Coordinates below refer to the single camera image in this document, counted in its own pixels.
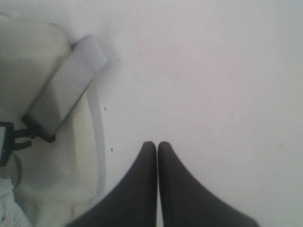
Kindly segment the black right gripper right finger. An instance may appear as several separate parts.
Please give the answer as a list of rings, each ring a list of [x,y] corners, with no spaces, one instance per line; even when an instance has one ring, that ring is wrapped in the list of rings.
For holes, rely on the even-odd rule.
[[[257,227],[251,217],[207,190],[187,170],[169,142],[158,146],[158,174],[166,227]]]

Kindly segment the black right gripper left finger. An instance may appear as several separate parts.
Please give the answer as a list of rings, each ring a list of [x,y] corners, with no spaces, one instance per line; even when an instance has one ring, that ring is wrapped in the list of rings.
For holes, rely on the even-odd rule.
[[[155,144],[144,142],[118,185],[70,227],[154,227],[157,222],[158,172]]]

